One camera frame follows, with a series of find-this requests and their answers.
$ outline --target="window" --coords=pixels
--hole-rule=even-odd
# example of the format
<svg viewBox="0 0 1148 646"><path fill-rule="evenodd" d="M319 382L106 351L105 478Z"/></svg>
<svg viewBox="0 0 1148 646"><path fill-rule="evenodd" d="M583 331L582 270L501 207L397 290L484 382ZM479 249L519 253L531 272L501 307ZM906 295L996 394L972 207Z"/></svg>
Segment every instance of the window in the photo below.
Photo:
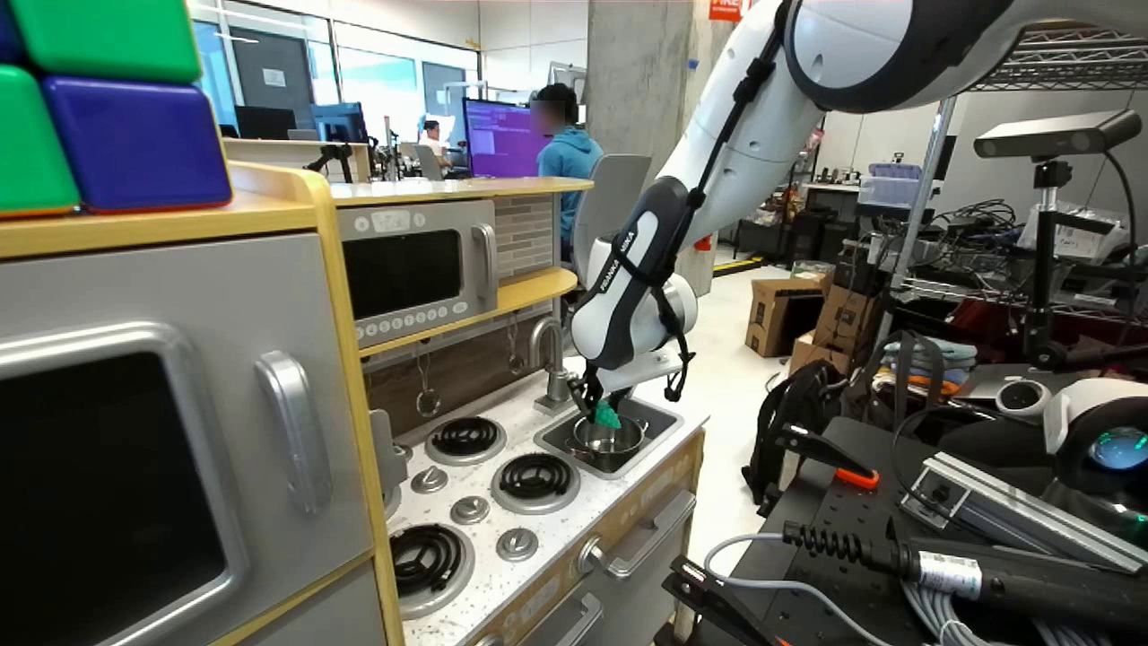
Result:
<svg viewBox="0 0 1148 646"><path fill-rule="evenodd" d="M401 140L416 140L424 120L424 94L413 58L387 58L369 52L337 52L345 100L357 100L367 134L385 137L387 122Z"/></svg>
<svg viewBox="0 0 1148 646"><path fill-rule="evenodd" d="M442 122L442 140L458 143L464 134L466 67L424 61L424 111Z"/></svg>
<svg viewBox="0 0 1148 646"><path fill-rule="evenodd" d="M199 52L199 67L205 67L205 75L198 81L198 90L208 94L217 126L235 126L235 94L234 94L217 26L192 21L192 44Z"/></svg>
<svg viewBox="0 0 1148 646"><path fill-rule="evenodd" d="M401 140L416 140L424 117L442 122L443 140L464 137L473 52L244 0L192 0L190 10L199 90L217 126L235 126L235 105L247 105L287 108L295 131L311 131L311 105L357 100L380 140L387 122Z"/></svg>

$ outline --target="purple cube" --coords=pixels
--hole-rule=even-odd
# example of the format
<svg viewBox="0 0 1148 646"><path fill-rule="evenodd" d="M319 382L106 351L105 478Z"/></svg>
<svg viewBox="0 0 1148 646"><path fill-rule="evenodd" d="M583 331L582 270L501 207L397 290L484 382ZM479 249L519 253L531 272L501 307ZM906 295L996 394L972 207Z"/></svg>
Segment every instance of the purple cube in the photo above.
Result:
<svg viewBox="0 0 1148 646"><path fill-rule="evenodd" d="M212 105L199 90L53 75L44 94L83 212L167 212L230 200Z"/></svg>

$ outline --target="computer monitor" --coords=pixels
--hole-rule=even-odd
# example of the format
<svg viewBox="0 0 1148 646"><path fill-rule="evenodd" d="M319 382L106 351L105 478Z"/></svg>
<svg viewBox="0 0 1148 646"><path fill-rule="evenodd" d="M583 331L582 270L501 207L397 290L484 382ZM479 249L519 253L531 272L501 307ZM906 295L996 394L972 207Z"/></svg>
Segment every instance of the computer monitor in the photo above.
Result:
<svg viewBox="0 0 1148 646"><path fill-rule="evenodd" d="M295 131L295 111L241 105L235 126L241 126L241 137L250 137L250 140L287 140L287 134Z"/></svg>
<svg viewBox="0 0 1148 646"><path fill-rule="evenodd" d="M470 176L537 176L545 137L519 105L464 100Z"/></svg>
<svg viewBox="0 0 1148 646"><path fill-rule="evenodd" d="M367 143L363 105L314 105L311 117L319 140Z"/></svg>

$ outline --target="green cube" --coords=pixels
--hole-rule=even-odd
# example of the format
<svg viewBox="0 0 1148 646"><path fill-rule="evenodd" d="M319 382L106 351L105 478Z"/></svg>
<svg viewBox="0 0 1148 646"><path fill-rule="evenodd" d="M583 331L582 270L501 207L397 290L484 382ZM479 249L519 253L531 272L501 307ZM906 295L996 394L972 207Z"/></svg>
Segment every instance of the green cube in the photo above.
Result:
<svg viewBox="0 0 1148 646"><path fill-rule="evenodd" d="M39 85L0 65L0 216L69 212L77 189Z"/></svg>
<svg viewBox="0 0 1148 646"><path fill-rule="evenodd" d="M50 75L192 82L199 61L184 0L0 0Z"/></svg>

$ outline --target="orange object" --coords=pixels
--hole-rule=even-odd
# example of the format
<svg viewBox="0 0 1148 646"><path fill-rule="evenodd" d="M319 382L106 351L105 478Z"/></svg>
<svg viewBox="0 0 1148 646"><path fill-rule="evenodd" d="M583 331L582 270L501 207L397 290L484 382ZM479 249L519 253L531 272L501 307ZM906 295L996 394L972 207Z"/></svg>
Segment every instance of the orange object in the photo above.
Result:
<svg viewBox="0 0 1148 646"><path fill-rule="evenodd" d="M741 21L740 0L709 0L709 21Z"/></svg>
<svg viewBox="0 0 1148 646"><path fill-rule="evenodd" d="M877 492L882 489L882 475L868 469L837 469L832 475L837 484L855 489L855 492Z"/></svg>

